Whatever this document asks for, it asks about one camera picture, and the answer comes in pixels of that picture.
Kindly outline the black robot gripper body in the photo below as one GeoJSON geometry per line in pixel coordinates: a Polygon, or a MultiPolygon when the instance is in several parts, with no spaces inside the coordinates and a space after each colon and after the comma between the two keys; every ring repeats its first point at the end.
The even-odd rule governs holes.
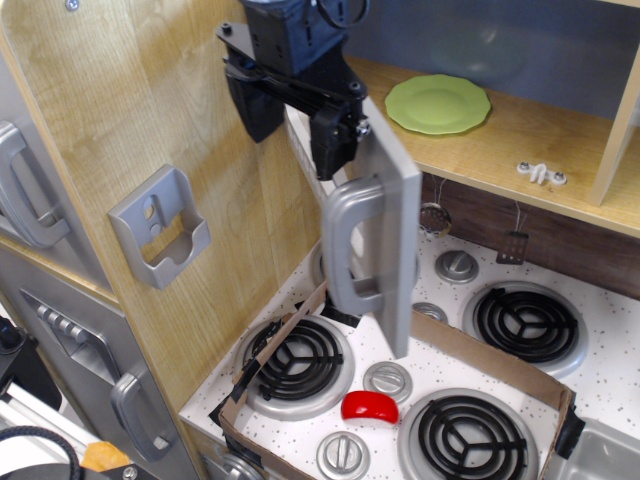
{"type": "Polygon", "coordinates": [[[227,48],[225,71],[269,75],[269,91],[300,110],[332,101],[357,110],[366,86],[348,66],[349,30],[368,14],[366,1],[243,1],[245,21],[216,34],[227,48]]]}

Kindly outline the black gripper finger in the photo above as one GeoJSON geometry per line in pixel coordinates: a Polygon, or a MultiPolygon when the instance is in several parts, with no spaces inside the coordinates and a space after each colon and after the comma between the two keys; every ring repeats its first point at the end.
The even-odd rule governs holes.
{"type": "Polygon", "coordinates": [[[331,180],[352,161],[359,141],[369,133],[366,116],[355,118],[337,107],[323,107],[310,119],[312,159],[320,181],[331,180]]]}
{"type": "Polygon", "coordinates": [[[269,75],[242,76],[225,71],[229,91],[244,128],[255,143],[273,134],[284,121],[284,103],[268,89],[269,75]]]}

